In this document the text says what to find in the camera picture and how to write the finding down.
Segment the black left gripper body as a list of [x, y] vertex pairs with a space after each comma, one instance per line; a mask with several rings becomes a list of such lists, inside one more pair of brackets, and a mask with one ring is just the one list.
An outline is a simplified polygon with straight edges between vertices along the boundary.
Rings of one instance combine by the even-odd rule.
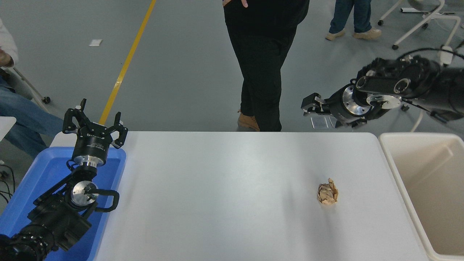
[[73, 158], [81, 156], [106, 158], [108, 156], [113, 138], [106, 127], [93, 122], [90, 124], [80, 122], [76, 135], [77, 140], [72, 154]]

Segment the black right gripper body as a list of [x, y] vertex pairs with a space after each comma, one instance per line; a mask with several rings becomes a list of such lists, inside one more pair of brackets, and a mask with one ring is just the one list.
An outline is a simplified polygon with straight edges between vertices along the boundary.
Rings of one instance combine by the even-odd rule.
[[330, 114], [341, 123], [352, 123], [365, 115], [365, 107], [354, 99], [354, 89], [348, 84], [327, 99]]

